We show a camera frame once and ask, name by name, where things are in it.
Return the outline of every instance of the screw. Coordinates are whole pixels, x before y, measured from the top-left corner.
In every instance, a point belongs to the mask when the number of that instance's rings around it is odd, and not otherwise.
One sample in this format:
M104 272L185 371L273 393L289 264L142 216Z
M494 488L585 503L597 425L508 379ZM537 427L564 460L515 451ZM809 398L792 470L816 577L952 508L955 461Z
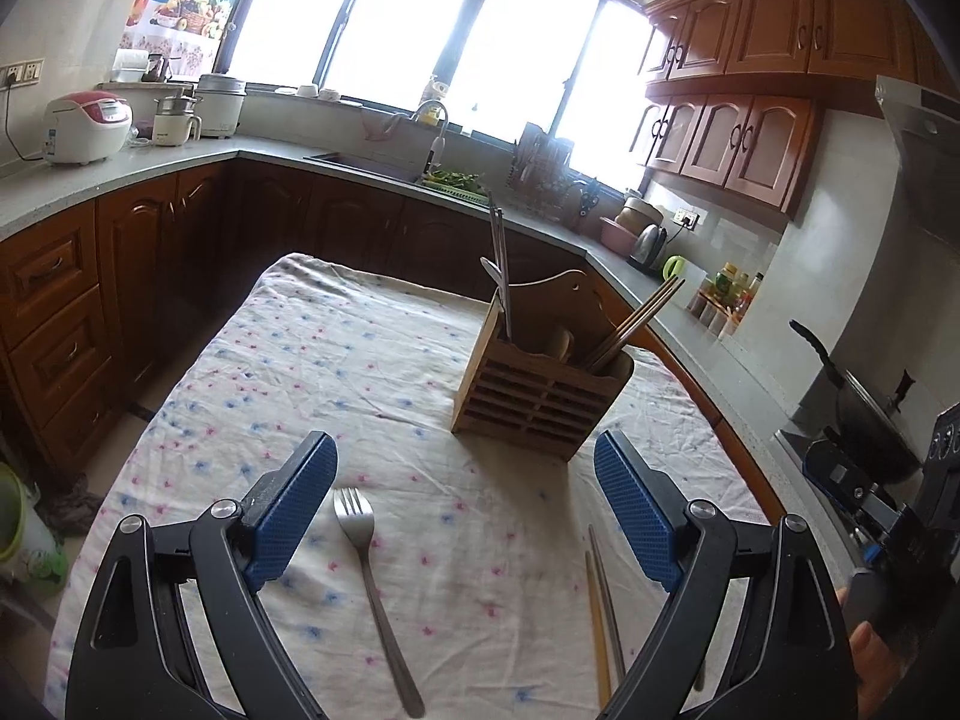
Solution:
M690 501L690 514L697 519L716 517L717 507L709 501Z
M223 498L210 507L210 515L216 519L227 519L236 514L237 502L229 498Z
M142 522L139 514L128 514L120 520L120 533L136 533Z
M794 533L803 533L806 530L806 520L798 514L787 514L784 517L784 525Z

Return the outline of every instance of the drawer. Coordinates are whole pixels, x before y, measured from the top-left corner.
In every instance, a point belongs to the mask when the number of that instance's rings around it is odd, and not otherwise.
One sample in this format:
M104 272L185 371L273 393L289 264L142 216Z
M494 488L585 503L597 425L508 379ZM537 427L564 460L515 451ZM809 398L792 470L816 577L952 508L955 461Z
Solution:
M104 440L118 416L113 360L101 365L40 431L56 467L77 478L88 457Z
M96 283L92 202L60 211L0 242L0 330L7 348Z
M13 349L13 375L43 427L110 356L100 288L83 293Z

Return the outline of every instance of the fork handle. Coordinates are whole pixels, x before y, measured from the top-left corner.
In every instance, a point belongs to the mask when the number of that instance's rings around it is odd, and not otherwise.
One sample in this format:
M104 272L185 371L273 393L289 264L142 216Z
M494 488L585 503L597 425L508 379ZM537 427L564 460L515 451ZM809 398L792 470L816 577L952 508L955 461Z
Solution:
M410 676L410 669L407 668L407 661L403 659L397 637L394 636L394 629L390 627L390 620L387 619L387 613L376 591L376 584L373 582L373 571L370 568L368 555L360 555L360 569L363 571L363 584L367 588L367 597L370 599L373 610L376 632L380 635L380 644L383 646L384 655L387 656L387 665L390 666L390 674L394 678L397 693L400 693L400 702L403 704L404 711L411 717L423 717L426 714L424 699L416 689L414 678Z

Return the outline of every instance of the silver fork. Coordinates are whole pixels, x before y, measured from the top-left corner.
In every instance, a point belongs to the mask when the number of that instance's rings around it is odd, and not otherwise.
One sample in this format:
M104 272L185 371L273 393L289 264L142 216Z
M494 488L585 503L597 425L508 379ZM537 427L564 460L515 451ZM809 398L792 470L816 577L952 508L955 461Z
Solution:
M373 582L373 571L370 568L370 542L373 539L373 507L366 496L357 488L341 488L333 496L333 509L337 512L337 521L344 529L350 543L356 547L360 556L360 569L363 572L363 583L367 588L367 598L373 610L373 621L376 622L376 632L380 635L380 644L383 653L387 656L387 665L394 678L397 693L400 693L400 702L407 714L411 717L423 717L426 710L424 699L416 689L414 678L410 676L410 669L397 644L397 637L390 627L387 613L376 591Z

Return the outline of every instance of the window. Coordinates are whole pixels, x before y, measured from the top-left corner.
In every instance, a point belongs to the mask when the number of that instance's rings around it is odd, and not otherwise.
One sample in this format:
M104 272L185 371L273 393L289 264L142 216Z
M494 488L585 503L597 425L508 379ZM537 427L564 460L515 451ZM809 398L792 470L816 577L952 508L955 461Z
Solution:
M413 109L463 0L357 0L325 86Z
M608 1L590 35L584 61L557 136L576 143L573 170L617 190L640 184L644 168L629 149L646 107L637 75L650 23L632 8Z
M280 86L309 83L343 1L253 0L230 72Z
M450 119L505 141L550 128L600 0L486 0L446 106Z

